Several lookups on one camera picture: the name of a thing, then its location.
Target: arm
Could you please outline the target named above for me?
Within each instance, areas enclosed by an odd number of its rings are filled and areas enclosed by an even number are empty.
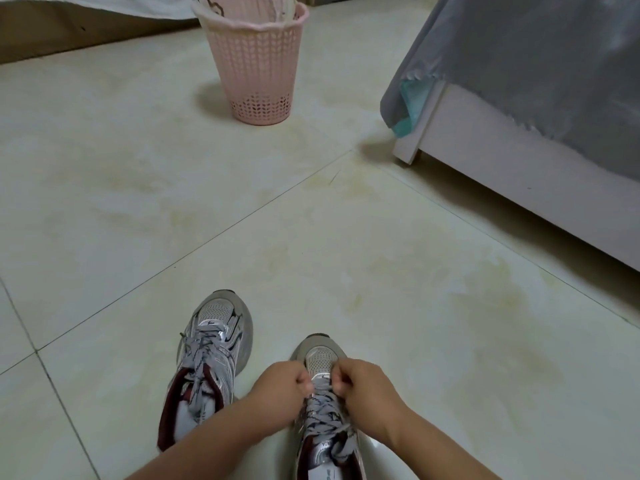
[[[222,480],[251,446],[291,423],[313,389],[301,363],[275,363],[244,399],[215,413],[127,480]]]
[[[345,400],[354,425],[388,446],[420,480],[499,480],[427,420],[411,411],[377,365],[340,359],[333,391]]]

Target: shoelace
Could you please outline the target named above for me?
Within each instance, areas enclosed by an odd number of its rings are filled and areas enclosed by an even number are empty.
[[[220,332],[228,333],[228,326],[224,323],[211,321],[198,325],[193,337],[187,337],[181,333],[185,350],[182,366],[193,370],[185,376],[185,379],[193,382],[189,412],[198,422],[200,422],[199,417],[203,405],[202,386],[206,384],[204,365],[208,357],[212,355],[213,348],[219,348],[222,343]]]
[[[314,395],[307,400],[304,438],[314,436],[314,444],[319,444],[346,432],[346,441],[336,442],[331,450],[333,459],[343,463],[356,449],[356,432],[350,423],[342,421],[339,400],[333,393],[329,379],[316,379],[315,386]]]

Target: person's left hand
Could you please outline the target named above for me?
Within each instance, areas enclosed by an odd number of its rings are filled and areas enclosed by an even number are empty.
[[[306,397],[314,391],[305,366],[297,361],[276,362],[256,380],[243,401],[250,402],[264,428],[271,436],[286,428],[298,417]]]

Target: person's right arm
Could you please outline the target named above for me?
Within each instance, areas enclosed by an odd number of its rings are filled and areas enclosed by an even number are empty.
[[[388,446],[420,480],[499,480],[464,448],[412,411],[379,366],[340,359],[333,391],[356,428]]]

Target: marble tile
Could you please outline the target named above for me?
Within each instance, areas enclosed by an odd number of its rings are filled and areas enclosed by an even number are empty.
[[[391,156],[392,145],[361,148],[389,174],[640,328],[640,273],[428,155],[405,165]]]
[[[356,146],[388,134],[380,98],[437,0],[350,0],[313,9],[294,112]]]
[[[348,147],[234,120],[201,31],[0,66],[0,274],[36,347]]]
[[[27,334],[0,282],[0,374],[32,353]]]
[[[36,355],[0,375],[5,480],[97,480]]]
[[[350,153],[42,350],[101,478],[156,454],[178,332],[219,288],[255,322],[239,397],[322,331],[504,478],[640,476],[640,331]],[[236,478],[283,478],[284,444]],[[411,478],[365,449],[372,478]]]

